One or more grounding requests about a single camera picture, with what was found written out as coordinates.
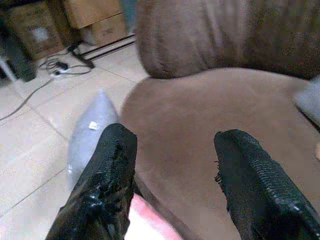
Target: sofa cushion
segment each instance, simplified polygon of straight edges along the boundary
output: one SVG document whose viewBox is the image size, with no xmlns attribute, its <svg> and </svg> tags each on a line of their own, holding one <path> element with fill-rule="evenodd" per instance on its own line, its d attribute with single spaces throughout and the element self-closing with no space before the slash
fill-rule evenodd
<svg viewBox="0 0 320 240">
<path fill-rule="evenodd" d="M 147 78 L 127 98 L 121 122 L 137 134 L 137 184 L 146 200 L 186 240 L 239 240 L 214 181 L 214 136 L 239 129 L 272 159 L 320 211 L 320 134 L 289 98 L 286 75 L 223 68 L 172 80 Z"/>
<path fill-rule="evenodd" d="M 320 1 L 140 0 L 136 38 L 154 78 L 246 67 L 320 74 Z"/>
</svg>

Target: cardboard box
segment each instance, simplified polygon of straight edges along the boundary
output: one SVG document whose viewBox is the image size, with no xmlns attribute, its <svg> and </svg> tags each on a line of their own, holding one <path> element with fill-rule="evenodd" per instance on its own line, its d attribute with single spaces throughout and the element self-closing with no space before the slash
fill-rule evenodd
<svg viewBox="0 0 320 240">
<path fill-rule="evenodd" d="M 64 49 L 45 1 L 11 8 L 8 14 L 12 29 L 34 60 Z"/>
<path fill-rule="evenodd" d="M 122 12 L 119 0 L 65 0 L 73 28 L 81 29 Z"/>
<path fill-rule="evenodd" d="M 82 38 L 85 42 L 103 46 L 127 36 L 123 13 L 98 21 L 81 29 Z"/>
</svg>

